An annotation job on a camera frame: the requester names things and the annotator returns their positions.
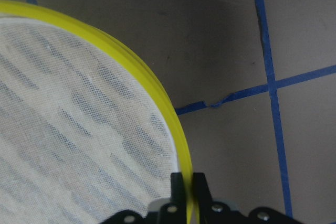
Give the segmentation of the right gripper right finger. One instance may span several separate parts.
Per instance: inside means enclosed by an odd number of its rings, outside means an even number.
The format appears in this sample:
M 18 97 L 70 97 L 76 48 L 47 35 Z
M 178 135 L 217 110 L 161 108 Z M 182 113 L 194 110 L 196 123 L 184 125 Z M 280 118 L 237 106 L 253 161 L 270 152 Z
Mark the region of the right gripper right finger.
M 213 202 L 204 173 L 193 173 L 193 193 L 200 208 L 210 208 Z

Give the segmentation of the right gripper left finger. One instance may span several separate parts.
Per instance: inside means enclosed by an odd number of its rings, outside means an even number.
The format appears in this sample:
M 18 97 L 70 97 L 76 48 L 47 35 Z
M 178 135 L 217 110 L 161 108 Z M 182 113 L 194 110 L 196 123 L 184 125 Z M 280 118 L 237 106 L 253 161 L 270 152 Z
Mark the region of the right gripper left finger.
M 171 197 L 170 203 L 177 208 L 186 208 L 186 191 L 182 173 L 172 173 L 171 179 Z

